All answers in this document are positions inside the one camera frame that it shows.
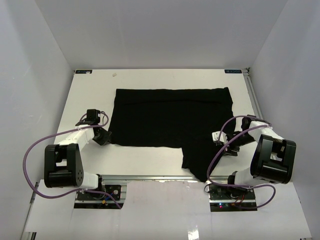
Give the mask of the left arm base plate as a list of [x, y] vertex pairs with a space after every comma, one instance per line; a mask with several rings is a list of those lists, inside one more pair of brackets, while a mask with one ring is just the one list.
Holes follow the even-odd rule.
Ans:
[[103, 185], [100, 191], [107, 193], [84, 192], [77, 193], [74, 202], [75, 209], [112, 209], [119, 210], [124, 205], [121, 197], [122, 186], [119, 184]]

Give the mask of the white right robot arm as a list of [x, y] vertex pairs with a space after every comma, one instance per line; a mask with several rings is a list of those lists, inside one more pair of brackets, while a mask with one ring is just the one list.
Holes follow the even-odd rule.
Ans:
[[228, 144], [227, 155], [237, 156], [240, 147], [256, 142], [250, 167], [233, 172], [229, 185], [254, 187], [262, 184], [287, 184], [290, 182], [297, 145], [274, 132], [271, 123], [254, 115], [241, 115], [242, 131], [227, 133], [225, 127], [236, 117], [227, 120], [219, 132], [217, 141]]

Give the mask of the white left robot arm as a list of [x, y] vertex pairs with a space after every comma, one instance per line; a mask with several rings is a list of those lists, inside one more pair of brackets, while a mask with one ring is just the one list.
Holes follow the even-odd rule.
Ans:
[[84, 170], [81, 151], [90, 141], [99, 146], [110, 142], [111, 132], [104, 129], [108, 121], [105, 112], [88, 109], [75, 125], [74, 131], [58, 144], [45, 148], [44, 184], [47, 188], [99, 188], [100, 176]]

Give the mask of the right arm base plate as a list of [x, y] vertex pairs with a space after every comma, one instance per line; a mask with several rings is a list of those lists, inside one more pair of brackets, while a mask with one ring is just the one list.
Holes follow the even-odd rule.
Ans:
[[212, 213], [258, 210], [253, 190], [208, 184], [204, 191], [208, 194]]

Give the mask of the black t-shirt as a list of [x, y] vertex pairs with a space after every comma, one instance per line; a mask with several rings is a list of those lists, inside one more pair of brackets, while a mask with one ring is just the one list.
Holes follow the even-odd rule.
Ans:
[[110, 142], [126, 147], [181, 149], [182, 168], [201, 182], [220, 150], [212, 134], [236, 128], [229, 88], [117, 89], [108, 130]]

